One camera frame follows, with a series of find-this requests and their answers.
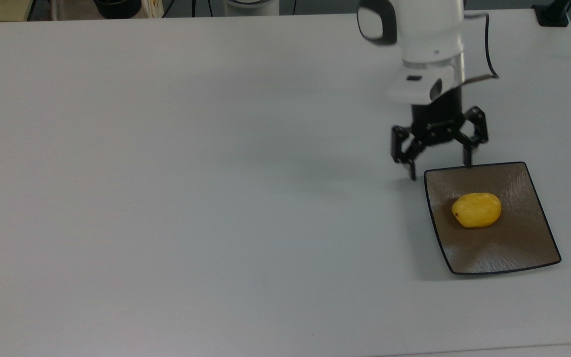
brown plate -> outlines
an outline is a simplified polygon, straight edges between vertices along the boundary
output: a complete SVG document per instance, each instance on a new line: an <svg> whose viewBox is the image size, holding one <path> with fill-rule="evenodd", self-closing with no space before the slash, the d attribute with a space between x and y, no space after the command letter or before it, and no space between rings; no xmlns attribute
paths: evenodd
<svg viewBox="0 0 571 357"><path fill-rule="evenodd" d="M508 273L561 261L525 163L428 170L424 187L435 235L451 273ZM453 202L472 192L499 198L501 216L494 224L464 228L453 216Z"/></svg>

yellow potato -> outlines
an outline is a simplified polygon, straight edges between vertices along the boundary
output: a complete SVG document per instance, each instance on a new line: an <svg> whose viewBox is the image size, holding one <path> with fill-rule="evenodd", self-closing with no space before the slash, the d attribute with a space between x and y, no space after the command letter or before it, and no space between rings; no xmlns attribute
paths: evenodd
<svg viewBox="0 0 571 357"><path fill-rule="evenodd" d="M501 215L501 202L491 193L469 193L453 203L453 215L466 228L489 226Z"/></svg>

robotic arm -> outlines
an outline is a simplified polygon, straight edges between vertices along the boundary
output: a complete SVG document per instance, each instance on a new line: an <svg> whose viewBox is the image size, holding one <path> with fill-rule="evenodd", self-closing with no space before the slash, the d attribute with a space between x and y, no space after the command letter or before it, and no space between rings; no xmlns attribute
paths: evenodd
<svg viewBox="0 0 571 357"><path fill-rule="evenodd" d="M426 147L457 140L464 147L464 165L471 167L473 150L488 141L483 111L474 107L462 113L463 20L462 0L361 0L358 7L365 39L379 46L398 43L402 49L403 66L388 95L411 104L413 122L392 128L391 156L406 165L412 180L415 158ZM474 125L470 138L460 131L467 120Z"/></svg>

table surface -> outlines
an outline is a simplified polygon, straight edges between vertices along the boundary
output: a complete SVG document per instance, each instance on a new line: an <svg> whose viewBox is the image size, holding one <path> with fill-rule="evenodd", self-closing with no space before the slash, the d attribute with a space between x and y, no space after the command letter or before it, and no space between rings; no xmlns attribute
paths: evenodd
<svg viewBox="0 0 571 357"><path fill-rule="evenodd" d="M528 164L563 261L469 278L388 154L400 50L355 15L0 23L0 356L571 343L571 27L503 10L490 31L475 160ZM464 40L484 73L481 20Z"/></svg>
<svg viewBox="0 0 571 357"><path fill-rule="evenodd" d="M420 357L571 357L571 344L505 348L500 350L428 353Z"/></svg>

black cable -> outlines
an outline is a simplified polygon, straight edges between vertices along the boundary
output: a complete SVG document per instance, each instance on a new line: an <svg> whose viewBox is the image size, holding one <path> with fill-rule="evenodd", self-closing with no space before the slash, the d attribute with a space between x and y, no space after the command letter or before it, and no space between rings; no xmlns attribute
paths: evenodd
<svg viewBox="0 0 571 357"><path fill-rule="evenodd" d="M486 50L486 63L488 64L488 68L490 70L490 74L480 75L479 77L471 78L464 82L464 84L483 81L484 79L494 78L499 79L499 75L495 72L495 69L492 67L492 62L490 61L490 50L488 47L488 29L490 25L490 15L488 13L481 13L481 14L465 14L464 18L486 18L486 28L484 30L484 47Z"/></svg>
<svg viewBox="0 0 571 357"><path fill-rule="evenodd" d="M175 0L171 0L171 2L169 3L169 5L167 6L167 9L165 10L165 13L163 14L162 18L165 18L166 15L169 13L169 10L171 9L171 7L173 6L173 2L175 2Z"/></svg>

